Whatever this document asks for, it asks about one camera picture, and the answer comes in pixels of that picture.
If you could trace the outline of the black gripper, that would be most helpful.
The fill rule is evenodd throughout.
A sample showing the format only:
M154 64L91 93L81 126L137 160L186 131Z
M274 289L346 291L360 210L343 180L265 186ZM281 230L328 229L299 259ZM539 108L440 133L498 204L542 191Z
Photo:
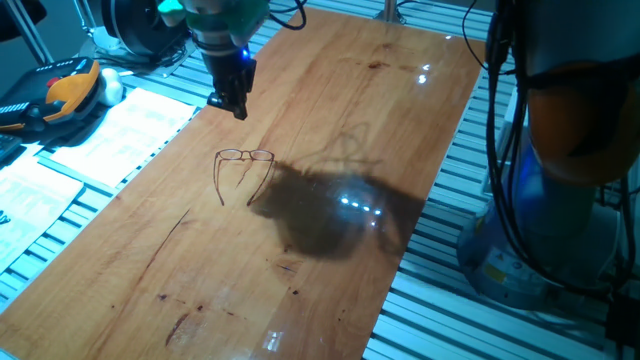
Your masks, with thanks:
M202 59L213 78L213 90L207 104L232 113L238 120L245 120L257 65L249 48L235 48L224 55L203 52Z

